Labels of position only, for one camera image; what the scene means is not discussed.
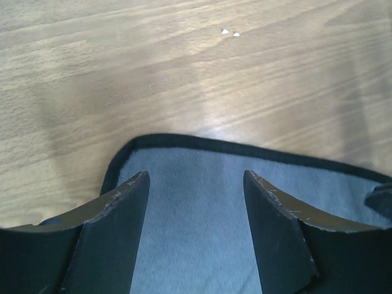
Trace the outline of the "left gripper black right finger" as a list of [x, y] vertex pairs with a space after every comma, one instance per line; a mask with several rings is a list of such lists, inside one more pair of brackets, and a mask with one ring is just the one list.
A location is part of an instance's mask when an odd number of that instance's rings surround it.
[[391, 229], [344, 219], [252, 171], [244, 198], [263, 293], [390, 293]]

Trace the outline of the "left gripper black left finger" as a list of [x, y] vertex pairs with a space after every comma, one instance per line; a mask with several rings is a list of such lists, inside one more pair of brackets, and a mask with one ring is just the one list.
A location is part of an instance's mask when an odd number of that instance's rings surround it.
[[129, 293], [150, 178], [38, 225], [1, 230], [2, 293]]

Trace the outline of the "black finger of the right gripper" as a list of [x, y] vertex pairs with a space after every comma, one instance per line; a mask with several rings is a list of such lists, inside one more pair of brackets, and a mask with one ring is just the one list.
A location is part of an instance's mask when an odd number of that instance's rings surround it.
[[392, 184], [385, 183], [366, 194], [364, 204], [381, 216], [392, 219]]

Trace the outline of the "yellow and black towel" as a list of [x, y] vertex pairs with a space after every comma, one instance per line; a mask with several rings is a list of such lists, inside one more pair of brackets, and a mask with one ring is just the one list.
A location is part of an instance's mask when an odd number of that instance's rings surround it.
[[143, 171], [150, 188], [132, 293], [263, 293], [246, 171], [329, 214], [391, 229], [391, 219], [364, 204], [391, 178], [352, 165], [187, 135], [145, 135], [113, 158], [102, 193]]

